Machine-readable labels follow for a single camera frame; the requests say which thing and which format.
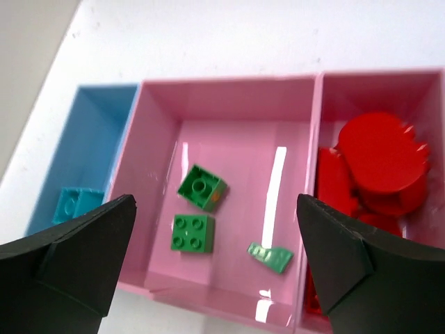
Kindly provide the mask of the red angular lego piece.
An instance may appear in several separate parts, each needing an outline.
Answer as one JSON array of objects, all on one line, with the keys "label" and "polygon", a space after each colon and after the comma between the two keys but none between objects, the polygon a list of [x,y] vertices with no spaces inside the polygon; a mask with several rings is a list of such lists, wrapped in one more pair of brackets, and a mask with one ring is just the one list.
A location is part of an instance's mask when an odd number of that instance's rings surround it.
[{"label": "red angular lego piece", "polygon": [[355,216],[358,200],[342,155],[334,148],[319,148],[316,168],[316,197],[337,211]]}]

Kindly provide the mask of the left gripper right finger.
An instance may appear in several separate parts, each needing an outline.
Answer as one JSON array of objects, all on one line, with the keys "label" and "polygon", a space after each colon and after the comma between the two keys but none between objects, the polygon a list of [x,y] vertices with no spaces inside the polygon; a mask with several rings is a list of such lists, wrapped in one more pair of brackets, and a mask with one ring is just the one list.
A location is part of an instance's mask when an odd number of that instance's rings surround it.
[{"label": "left gripper right finger", "polygon": [[397,237],[300,194],[297,218],[333,333],[443,333],[444,249]]}]

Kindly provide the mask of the red and lime lego stack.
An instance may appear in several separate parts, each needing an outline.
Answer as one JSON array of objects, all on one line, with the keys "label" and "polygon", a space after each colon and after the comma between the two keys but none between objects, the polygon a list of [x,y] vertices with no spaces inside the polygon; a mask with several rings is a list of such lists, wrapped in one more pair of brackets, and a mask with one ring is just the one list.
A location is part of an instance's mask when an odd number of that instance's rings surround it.
[{"label": "red and lime lego stack", "polygon": [[337,147],[369,209],[402,216],[426,201],[430,148],[415,139],[413,125],[390,113],[365,113],[343,126]]}]

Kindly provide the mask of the turquoise lego bricks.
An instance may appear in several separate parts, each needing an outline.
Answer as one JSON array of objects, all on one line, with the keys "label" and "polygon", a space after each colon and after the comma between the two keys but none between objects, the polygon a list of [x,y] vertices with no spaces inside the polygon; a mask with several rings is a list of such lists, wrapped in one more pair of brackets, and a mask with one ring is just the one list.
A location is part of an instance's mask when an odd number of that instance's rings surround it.
[{"label": "turquoise lego bricks", "polygon": [[104,192],[81,187],[64,187],[61,190],[52,223],[58,225],[102,205]]}]

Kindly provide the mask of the red lego cluster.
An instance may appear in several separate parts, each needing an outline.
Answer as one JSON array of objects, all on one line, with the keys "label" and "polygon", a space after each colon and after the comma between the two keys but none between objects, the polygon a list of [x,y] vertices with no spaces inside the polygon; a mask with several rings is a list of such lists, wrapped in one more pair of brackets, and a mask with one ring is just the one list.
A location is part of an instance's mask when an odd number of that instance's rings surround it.
[{"label": "red lego cluster", "polygon": [[357,217],[360,221],[380,228],[390,234],[403,237],[403,232],[398,224],[398,219],[393,216],[384,216],[376,213],[364,212]]}]

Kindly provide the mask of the blue and pink sorting tray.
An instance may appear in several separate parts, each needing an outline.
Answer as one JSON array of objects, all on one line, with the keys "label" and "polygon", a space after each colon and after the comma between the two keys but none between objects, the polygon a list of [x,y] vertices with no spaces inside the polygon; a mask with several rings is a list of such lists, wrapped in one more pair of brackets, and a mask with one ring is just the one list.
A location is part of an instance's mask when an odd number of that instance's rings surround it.
[{"label": "blue and pink sorting tray", "polygon": [[[444,246],[444,71],[162,80],[79,86],[28,233],[52,225],[62,188],[124,193],[137,213],[118,285],[135,294],[278,333],[329,333],[303,308],[307,261],[297,197],[313,193],[316,155],[342,126],[386,111],[430,148],[426,204],[405,237]],[[197,164],[228,185],[210,255],[170,249],[176,214],[197,208],[177,190]],[[278,274],[247,253],[293,252]]]}]

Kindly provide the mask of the small green lego piece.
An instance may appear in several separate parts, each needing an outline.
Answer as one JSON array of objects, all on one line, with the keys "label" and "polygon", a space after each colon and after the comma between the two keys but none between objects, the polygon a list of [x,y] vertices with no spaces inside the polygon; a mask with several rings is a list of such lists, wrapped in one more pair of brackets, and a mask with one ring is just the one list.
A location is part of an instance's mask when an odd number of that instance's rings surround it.
[{"label": "small green lego piece", "polygon": [[256,261],[278,274],[283,274],[293,259],[293,252],[282,247],[265,248],[258,243],[252,242],[247,249],[247,253]]}]

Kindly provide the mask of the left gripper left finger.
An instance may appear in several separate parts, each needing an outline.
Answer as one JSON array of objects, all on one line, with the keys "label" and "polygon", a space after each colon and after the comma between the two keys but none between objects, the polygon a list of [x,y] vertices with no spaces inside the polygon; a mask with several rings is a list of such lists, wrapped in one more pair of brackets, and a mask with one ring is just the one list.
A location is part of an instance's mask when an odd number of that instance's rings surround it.
[{"label": "left gripper left finger", "polygon": [[135,198],[123,195],[1,245],[1,332],[97,333],[135,219]]}]

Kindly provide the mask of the green lego brick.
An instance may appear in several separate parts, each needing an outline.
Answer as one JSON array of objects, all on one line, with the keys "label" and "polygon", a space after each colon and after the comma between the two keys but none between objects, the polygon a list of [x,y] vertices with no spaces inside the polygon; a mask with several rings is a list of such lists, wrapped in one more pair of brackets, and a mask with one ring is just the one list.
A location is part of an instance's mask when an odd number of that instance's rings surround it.
[{"label": "green lego brick", "polygon": [[208,214],[176,214],[172,224],[172,251],[212,253],[216,220]]},{"label": "green lego brick", "polygon": [[194,164],[177,193],[204,212],[214,212],[227,190],[227,183],[217,175]]}]

